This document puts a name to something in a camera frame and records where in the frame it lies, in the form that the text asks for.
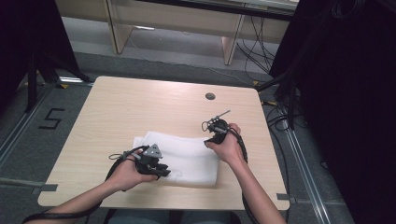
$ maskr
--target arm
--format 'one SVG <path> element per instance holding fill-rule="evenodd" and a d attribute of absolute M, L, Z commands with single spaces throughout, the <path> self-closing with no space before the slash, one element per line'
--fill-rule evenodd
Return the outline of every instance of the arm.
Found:
<path fill-rule="evenodd" d="M 46 213 L 76 213 L 76 212 L 85 211 L 94 207 L 103 199 L 105 199 L 106 197 L 110 196 L 111 194 L 117 191 L 131 189 L 142 182 L 149 182 L 155 179 L 157 179 L 156 175 L 139 174 L 134 167 L 134 161 L 126 160 L 117 167 L 113 175 L 104 183 L 78 195 L 76 198 L 73 198 L 70 201 L 67 201 L 66 203 L 51 208 Z M 76 219 L 46 219 L 46 220 L 34 220 L 27 223 L 65 224 L 65 223 L 75 223 L 76 221 L 77 221 Z"/>
<path fill-rule="evenodd" d="M 240 129 L 236 124 L 230 124 L 230 127 L 240 133 Z M 206 146 L 212 148 L 222 161 L 230 165 L 238 179 L 251 212 L 261 224 L 286 223 L 254 174 L 250 171 L 235 136 L 228 133 L 220 145 L 207 142 Z"/>

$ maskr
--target white cloth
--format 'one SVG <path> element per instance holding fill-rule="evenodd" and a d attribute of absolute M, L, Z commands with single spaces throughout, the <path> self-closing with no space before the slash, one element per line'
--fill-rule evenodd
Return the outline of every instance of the white cloth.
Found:
<path fill-rule="evenodd" d="M 205 146 L 206 139 L 148 132 L 144 137 L 136 137 L 133 147 L 157 144 L 163 154 L 160 163 L 168 165 L 171 171 L 159 181 L 185 187 L 213 187 L 218 177 L 219 157 Z"/>

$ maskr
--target black cable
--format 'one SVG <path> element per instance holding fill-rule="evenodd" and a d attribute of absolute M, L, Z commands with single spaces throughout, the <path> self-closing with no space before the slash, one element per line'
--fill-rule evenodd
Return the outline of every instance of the black cable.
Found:
<path fill-rule="evenodd" d="M 236 44 L 236 45 L 246 55 L 246 53 L 242 50 L 242 48 L 239 46 L 239 44 Z M 250 78 L 253 81 L 265 82 L 264 80 L 258 80 L 257 78 L 253 78 L 253 77 L 250 76 L 250 74 L 248 73 L 248 59 L 249 59 L 249 57 L 247 56 L 247 59 L 245 60 L 245 73 L 247 74 L 247 77 Z"/>
<path fill-rule="evenodd" d="M 250 20 L 251 20 L 251 23 L 252 23 L 252 25 L 253 25 L 253 29 L 254 29 L 254 32 L 255 32 L 255 34 L 256 34 L 256 41 L 259 41 L 259 44 L 260 44 L 260 46 L 262 47 L 262 53 L 264 54 L 264 60 L 265 60 L 265 63 L 266 63 L 266 65 L 267 65 L 267 70 L 271 70 L 271 64 L 270 64 L 270 62 L 268 61 L 268 57 L 267 57 L 267 55 L 266 55 L 266 53 L 265 53 L 265 51 L 266 51 L 266 48 L 265 48 L 265 46 L 264 46 L 264 44 L 263 44 L 263 34 L 262 34 L 262 27 L 264 26 L 264 18 L 262 18 L 262 23 L 261 23 L 261 29 L 260 29 L 260 31 L 259 32 L 257 32 L 257 29 L 256 29 L 256 26 L 254 25 L 254 21 L 253 21 L 253 17 L 250 17 Z"/>
<path fill-rule="evenodd" d="M 87 215 L 87 218 L 85 218 L 84 224 L 88 224 L 88 222 L 90 221 L 90 216 L 91 216 L 91 214 Z"/>
<path fill-rule="evenodd" d="M 273 135 L 273 137 L 275 138 L 275 140 L 276 140 L 276 142 L 277 142 L 277 144 L 278 144 L 278 146 L 279 146 L 280 152 L 281 152 L 281 154 L 282 154 L 283 163 L 284 163 L 284 166 L 285 166 L 286 193 L 289 195 L 289 193 L 290 193 L 289 168 L 288 168 L 288 163 L 286 162 L 285 152 L 284 152 L 284 150 L 283 150 L 282 145 L 280 145 L 280 141 L 279 141 L 279 139 L 277 138 L 277 136 L 276 136 L 274 130 L 272 130 L 272 128 L 271 128 L 270 126 L 268 126 L 268 130 L 270 131 L 270 133 L 271 133 L 271 134 Z M 286 211 L 286 217 L 285 217 L 285 219 L 286 219 L 286 223 L 287 223 L 288 220 L 289 220 L 289 209 Z"/>
<path fill-rule="evenodd" d="M 287 123 L 287 125 L 286 125 L 286 127 L 284 127 L 284 128 L 278 128 L 278 126 L 277 126 L 277 124 L 280 122 L 280 121 L 284 121 L 284 120 L 288 120 L 288 117 L 285 117 L 285 118 L 282 118 L 282 119 L 279 119 L 279 120 L 277 120 L 274 124 L 274 126 L 275 126 L 275 128 L 276 128 L 276 130 L 277 131 L 279 131 L 279 132 L 284 132 L 284 131 L 287 131 L 288 129 L 289 129 L 289 123 Z"/>
<path fill-rule="evenodd" d="M 247 149 L 245 147 L 245 144 L 244 144 L 244 141 L 242 139 L 242 136 L 234 128 L 228 129 L 228 132 L 236 137 L 236 140 L 237 140 L 239 146 L 241 147 L 244 160 L 245 160 L 246 163 L 248 163 L 248 152 L 247 152 Z M 247 212 L 247 216 L 250 218 L 250 221 L 252 223 L 254 223 L 254 224 L 258 224 L 259 221 L 254 217 L 253 213 L 251 212 L 251 209 L 248 206 L 248 202 L 247 202 L 247 200 L 245 198 L 244 193 L 242 193 L 242 203 L 243 203 L 243 205 L 245 207 L 245 211 Z"/>
<path fill-rule="evenodd" d="M 267 119 L 267 124 L 268 124 L 268 127 L 272 127 L 272 126 L 275 126 L 276 127 L 276 129 L 278 130 L 278 131 L 280 131 L 280 132 L 283 132 L 283 131 L 286 131 L 288 128 L 289 128 L 289 125 L 286 127 L 286 128 L 284 128 L 284 129 L 279 129 L 278 127 L 277 127 L 277 124 L 280 122 L 280 121 L 283 121 L 283 120 L 285 120 L 285 119 L 288 119 L 288 117 L 286 116 L 286 115 L 280 115 L 280 116 L 278 116 L 278 117 L 276 117 L 276 118 L 273 118 L 273 119 Z"/>
<path fill-rule="evenodd" d="M 277 106 L 274 106 L 274 108 L 268 113 L 266 119 L 268 120 L 271 116 L 271 113 L 277 108 Z M 285 117 L 284 115 L 278 116 L 274 119 L 270 119 L 271 121 L 279 119 L 279 118 L 283 118 Z M 285 167 L 285 178 L 286 178 L 286 193 L 289 195 L 290 194 L 290 178 L 289 178 L 289 167 L 288 167 L 288 163 L 286 161 L 286 154 L 285 151 L 282 147 L 282 145 L 280 144 L 279 138 L 276 136 L 274 130 L 271 128 L 272 125 L 269 124 L 269 122 L 271 121 L 267 121 L 267 126 L 268 126 L 268 130 L 270 131 L 270 133 L 272 134 L 272 136 L 275 138 L 277 145 L 279 146 L 280 152 L 282 154 L 282 158 L 283 158 L 283 163 L 284 163 L 284 167 Z M 286 222 L 288 222 L 289 220 L 289 209 L 286 211 L 286 215 L 285 215 L 285 219 Z"/>
<path fill-rule="evenodd" d="M 108 180 L 111 175 L 113 174 L 113 172 L 116 170 L 116 168 L 119 166 L 119 164 L 125 160 L 129 160 L 129 161 L 133 161 L 131 159 L 128 159 L 127 157 L 129 155 L 131 155 L 132 153 L 136 152 L 139 149 L 144 149 L 144 148 L 148 148 L 148 146 L 142 146 L 142 147 L 136 147 L 130 151 L 124 151 L 123 154 L 113 154 L 110 155 L 109 158 L 111 160 L 116 160 L 116 162 L 114 162 L 114 164 L 111 166 L 110 170 L 107 173 L 106 176 L 106 180 Z M 96 209 L 98 209 L 100 207 L 100 205 L 102 204 L 102 202 L 99 202 L 97 205 L 95 205 L 94 207 L 82 211 L 82 212 L 76 212 L 76 213 L 38 213 L 38 214 L 33 214 L 30 215 L 29 217 L 27 217 L 22 223 L 26 223 L 28 221 L 33 221 L 33 220 L 38 220 L 38 219 L 73 219 L 73 218 L 81 218 L 81 217 L 87 217 L 87 219 L 85 220 L 85 222 L 87 223 L 89 220 L 89 215 L 91 213 L 93 213 Z"/>
<path fill-rule="evenodd" d="M 261 63 L 259 63 L 255 58 L 253 58 L 252 56 L 250 56 L 250 54 L 246 53 L 240 46 L 239 44 L 236 44 L 236 46 L 238 46 L 238 48 L 242 51 L 242 53 L 247 57 L 247 60 L 245 61 L 245 65 L 248 62 L 248 59 L 250 59 L 252 62 L 254 62 L 258 67 L 260 67 L 260 69 L 262 71 L 264 71 L 265 73 L 268 74 L 269 70 L 264 67 Z"/>
<path fill-rule="evenodd" d="M 345 7 L 349 7 L 350 1 L 338 0 L 332 8 L 332 16 L 339 20 L 350 20 L 356 18 L 356 16 L 362 11 L 365 0 L 353 0 L 353 5 L 350 10 L 345 12 Z"/>
<path fill-rule="evenodd" d="M 247 44 L 245 43 L 245 40 L 244 40 L 244 39 L 242 40 L 242 43 L 244 44 L 244 46 L 245 46 L 246 49 L 249 49 L 248 46 L 247 46 Z M 255 54 L 255 55 L 257 55 L 257 56 L 263 57 L 263 58 L 265 57 L 265 55 L 262 55 L 262 54 L 260 54 L 260 53 L 254 52 L 254 51 L 252 51 L 252 53 Z"/>
<path fill-rule="evenodd" d="M 294 123 L 295 123 L 297 126 L 299 126 L 300 128 L 308 129 L 308 127 L 307 127 L 306 125 L 303 126 L 303 125 L 299 124 L 296 120 L 294 121 Z"/>

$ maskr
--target wire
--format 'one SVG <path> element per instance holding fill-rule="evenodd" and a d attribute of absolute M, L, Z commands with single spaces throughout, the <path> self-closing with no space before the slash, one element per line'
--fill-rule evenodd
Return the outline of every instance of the wire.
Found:
<path fill-rule="evenodd" d="M 261 37 L 260 37 L 260 35 L 257 33 L 257 29 L 256 29 L 256 27 L 255 27 L 255 25 L 254 25 L 254 22 L 253 22 L 252 17 L 250 17 L 250 18 L 251 18 L 251 21 L 252 21 L 252 23 L 253 23 L 253 27 L 254 27 L 254 30 L 255 30 L 256 42 L 255 42 L 253 48 L 250 50 L 249 54 L 246 54 L 246 53 L 242 50 L 242 48 L 240 48 L 240 46 L 239 46 L 238 44 L 237 44 L 237 45 L 238 45 L 238 47 L 243 51 L 243 53 L 244 53 L 245 55 L 247 55 L 247 57 L 248 57 L 251 61 L 253 61 L 255 64 L 257 64 L 257 65 L 268 75 L 268 74 L 269 74 L 269 69 L 268 69 L 268 67 L 271 67 L 271 63 L 269 62 L 269 60 L 273 60 L 273 59 L 275 58 L 275 56 L 274 56 L 274 55 L 263 45 L 263 43 L 262 43 L 262 41 L 263 41 L 263 37 L 262 37 L 262 26 L 263 26 L 264 19 L 262 18 L 261 29 L 260 29 Z M 207 69 L 207 70 L 210 70 L 210 71 L 212 71 L 212 72 L 214 72 L 214 73 L 220 74 L 220 75 L 225 76 L 225 77 L 231 77 L 231 78 L 237 79 L 238 81 L 240 81 L 240 82 L 242 82 L 242 83 L 244 83 L 244 84 L 247 84 L 247 85 L 249 85 L 249 86 L 252 86 L 252 83 L 248 83 L 248 82 L 242 80 L 242 79 L 239 78 L 239 77 L 234 77 L 234 76 L 229 75 L 229 74 L 221 73 L 221 72 L 219 72 L 219 71 L 217 71 L 217 70 L 215 70 L 215 69 L 213 69 L 213 68 L 209 68 L 209 67 L 205 67 L 205 66 L 198 66 L 198 65 L 193 65 L 193 64 L 186 64 L 186 63 L 167 63 L 167 62 L 163 62 L 163 61 L 150 60 L 150 59 L 146 58 L 146 57 L 144 56 L 142 50 L 141 50 L 137 45 L 134 44 L 134 41 L 132 40 L 132 38 L 131 38 L 130 35 L 128 35 L 128 42 L 130 42 L 130 43 L 134 46 L 134 48 L 137 49 L 137 50 L 139 51 L 139 53 L 140 53 L 139 56 L 140 56 L 142 59 L 144 59 L 144 60 L 146 60 L 146 61 L 148 61 L 148 62 L 153 62 L 153 63 L 165 63 L 165 64 L 171 64 L 171 65 L 186 65 L 186 66 L 190 66 L 190 67 L 194 67 L 194 68 Z M 253 52 L 253 49 L 254 49 L 255 45 L 257 44 L 257 42 L 260 44 L 260 46 L 261 46 L 261 48 L 262 48 L 263 55 L 260 55 L 260 54 L 258 54 L 258 53 L 256 53 L 256 52 Z M 265 52 L 268 52 L 273 58 L 268 57 L 268 56 L 266 55 Z M 254 53 L 254 54 L 257 54 L 257 55 L 262 56 L 262 57 L 264 58 L 264 61 L 265 61 L 266 65 L 267 65 L 267 68 L 265 68 L 265 67 L 264 67 L 263 65 L 261 65 L 259 62 L 257 62 L 257 60 L 255 60 L 253 57 L 251 57 L 251 56 L 250 56 L 250 53 Z M 247 77 L 250 78 L 250 79 L 252 79 L 252 80 L 259 81 L 259 82 L 266 82 L 266 81 L 264 81 L 264 80 L 257 80 L 257 78 L 251 77 L 250 74 L 248 73 L 248 70 L 247 70 L 247 63 L 248 63 L 248 59 L 245 61 L 245 73 L 247 74 Z"/>
<path fill-rule="evenodd" d="M 90 217 L 91 217 L 91 214 L 87 215 L 87 217 L 85 218 L 84 224 L 88 224 L 88 222 L 90 222 Z"/>
<path fill-rule="evenodd" d="M 343 7 L 348 4 L 346 0 L 338 0 L 332 7 L 332 16 L 339 20 L 349 20 L 361 13 L 366 0 L 354 0 L 352 8 L 344 12 Z"/>
<path fill-rule="evenodd" d="M 234 128 L 228 129 L 228 132 L 236 137 L 236 140 L 237 140 L 239 146 L 241 147 L 244 160 L 245 160 L 246 163 L 248 163 L 248 152 L 247 152 L 247 149 L 245 147 L 245 144 L 244 144 L 244 141 L 242 139 L 242 136 Z M 248 205 L 248 201 L 246 200 L 245 195 L 244 195 L 243 192 L 242 192 L 242 203 L 245 206 L 245 210 L 247 212 L 247 216 L 250 218 L 250 221 L 252 223 L 254 223 L 254 224 L 258 224 L 259 221 L 254 217 L 253 213 L 251 212 L 251 209 L 250 209 L 250 207 Z"/>
<path fill-rule="evenodd" d="M 257 40 L 259 40 L 259 44 L 262 47 L 262 53 L 263 53 L 263 56 L 264 56 L 265 63 L 267 65 L 267 67 L 268 67 L 268 70 L 270 70 L 272 65 L 270 64 L 270 62 L 268 60 L 269 57 L 267 56 L 265 51 L 267 51 L 268 53 L 270 53 L 270 52 L 263 44 L 263 33 L 262 33 L 263 30 L 262 30 L 262 27 L 264 26 L 264 18 L 262 18 L 261 29 L 260 29 L 259 32 L 257 32 L 256 26 L 255 26 L 254 21 L 253 21 L 253 17 L 250 17 L 250 20 L 251 20 L 251 23 L 253 25 L 254 33 L 256 34 Z"/>
<path fill-rule="evenodd" d="M 129 155 L 132 153 L 136 152 L 139 149 L 147 149 L 148 146 L 142 146 L 142 147 L 136 147 L 130 151 L 124 151 L 123 154 L 113 154 L 110 155 L 108 158 L 111 160 L 116 160 L 114 164 L 111 166 L 110 170 L 107 173 L 106 180 L 108 180 L 113 172 L 116 170 L 116 168 L 119 166 L 119 164 L 125 160 L 129 161 L 134 161 L 129 158 L 127 158 Z M 32 220 L 38 220 L 38 219 L 71 219 L 71 218 L 81 218 L 81 217 L 86 217 L 85 218 L 85 223 L 88 223 L 90 220 L 90 214 L 96 211 L 100 207 L 102 202 L 99 202 L 97 205 L 93 206 L 92 208 L 82 211 L 82 212 L 76 212 L 76 213 L 38 213 L 38 214 L 33 214 L 27 217 L 22 223 L 32 221 Z"/>
<path fill-rule="evenodd" d="M 248 49 L 248 46 L 247 46 L 246 43 L 245 43 L 245 39 L 242 40 L 242 43 L 244 44 L 245 48 Z M 264 54 L 260 54 L 260 53 L 254 52 L 254 51 L 252 51 L 252 53 L 255 54 L 255 55 L 257 55 L 257 56 L 263 57 L 263 58 L 266 57 Z"/>
<path fill-rule="evenodd" d="M 257 59 L 255 59 L 255 58 L 253 58 L 252 56 L 250 56 L 251 50 L 250 50 L 249 53 L 246 53 L 246 52 L 241 48 L 241 46 L 239 46 L 238 43 L 236 44 L 236 46 L 242 51 L 242 53 L 243 53 L 245 56 L 247 56 L 247 59 L 245 60 L 245 71 L 246 71 L 246 66 L 247 66 L 247 63 L 248 63 L 248 59 L 250 59 L 250 60 L 251 60 L 252 62 L 254 62 L 258 67 L 260 67 L 260 69 L 261 69 L 262 71 L 264 71 L 266 74 L 268 74 L 269 70 L 268 70 L 266 67 L 264 67 L 261 63 L 259 63 L 259 61 L 257 61 Z"/>
<path fill-rule="evenodd" d="M 276 136 L 274 130 L 272 129 L 273 124 L 269 124 L 270 122 L 273 122 L 274 120 L 276 120 L 275 123 L 277 123 L 279 121 L 279 119 L 286 118 L 286 116 L 281 115 L 281 116 L 275 117 L 274 119 L 269 119 L 275 109 L 277 109 L 277 106 L 274 106 L 274 108 L 268 113 L 268 115 L 266 116 L 266 120 L 267 120 L 268 130 L 270 131 L 271 135 L 275 138 L 277 145 L 279 146 L 280 153 L 282 154 L 282 159 L 283 159 L 283 163 L 284 163 L 284 167 L 285 167 L 286 193 L 288 195 L 290 195 L 290 177 L 289 177 L 289 167 L 288 167 L 288 163 L 286 161 L 286 154 L 285 154 L 285 151 L 284 151 L 282 145 L 280 144 L 279 138 Z M 285 215 L 286 222 L 288 222 L 288 220 L 289 220 L 289 211 L 290 210 L 286 211 L 286 215 Z"/>
<path fill-rule="evenodd" d="M 308 129 L 308 126 L 307 126 L 307 125 L 301 125 L 301 124 L 299 124 L 296 120 L 294 120 L 294 123 L 295 123 L 297 126 L 299 126 L 300 128 Z"/>
<path fill-rule="evenodd" d="M 278 123 L 280 121 L 285 120 L 285 119 L 288 119 L 288 117 L 287 116 L 282 116 L 281 118 L 277 119 L 273 124 L 270 124 L 269 127 L 275 126 L 277 131 L 284 132 L 284 131 L 289 129 L 289 124 L 288 124 L 288 126 L 286 126 L 286 128 L 278 128 Z"/>

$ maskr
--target tripod leg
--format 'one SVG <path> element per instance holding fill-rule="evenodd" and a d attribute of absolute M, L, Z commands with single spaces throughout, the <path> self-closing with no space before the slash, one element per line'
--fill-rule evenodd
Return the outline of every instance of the tripod leg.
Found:
<path fill-rule="evenodd" d="M 49 55 L 47 53 L 44 53 L 44 52 L 42 52 L 42 55 L 43 55 L 43 58 L 46 58 L 46 59 L 50 60 L 52 63 L 62 67 L 63 69 L 67 70 L 69 73 L 73 74 L 75 77 L 78 77 L 79 79 L 81 79 L 81 80 L 83 80 L 85 82 L 93 82 L 90 77 L 82 74 L 78 70 L 75 70 L 75 69 L 71 68 L 66 63 L 58 60 L 57 58 L 52 57 L 51 55 Z"/>
<path fill-rule="evenodd" d="M 268 88 L 274 86 L 276 83 L 279 83 L 280 81 L 282 81 L 284 77 L 285 77 L 285 74 L 282 74 L 280 76 L 274 77 L 272 80 L 267 81 L 266 83 L 260 85 L 259 87 L 256 87 L 255 90 L 256 91 L 263 91 L 265 89 L 268 89 Z"/>
<path fill-rule="evenodd" d="M 29 112 L 30 109 L 35 105 L 35 101 L 37 99 L 37 76 L 36 76 L 36 67 L 35 67 L 35 54 L 29 57 L 29 65 L 28 65 L 28 96 L 27 96 L 27 107 L 26 112 Z"/>
<path fill-rule="evenodd" d="M 294 130 L 294 103 L 296 97 L 296 84 L 294 80 L 291 82 L 290 94 L 289 94 L 289 107 L 288 107 L 288 124 L 291 130 Z"/>

